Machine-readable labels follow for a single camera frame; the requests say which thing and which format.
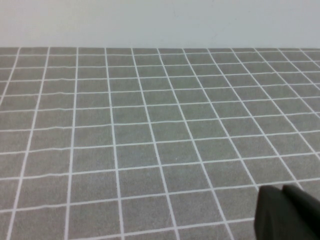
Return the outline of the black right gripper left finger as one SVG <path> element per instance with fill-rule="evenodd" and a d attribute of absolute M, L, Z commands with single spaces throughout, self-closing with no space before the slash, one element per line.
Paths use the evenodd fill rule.
<path fill-rule="evenodd" d="M 254 217 L 257 240 L 296 240 L 299 218 L 289 199 L 276 187 L 259 188 Z"/>

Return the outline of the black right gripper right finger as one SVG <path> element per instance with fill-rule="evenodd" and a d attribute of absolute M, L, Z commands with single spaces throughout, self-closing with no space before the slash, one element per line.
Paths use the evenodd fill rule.
<path fill-rule="evenodd" d="M 320 239 L 320 201 L 294 185 L 284 185 L 282 192 L 295 207 L 302 222 Z"/>

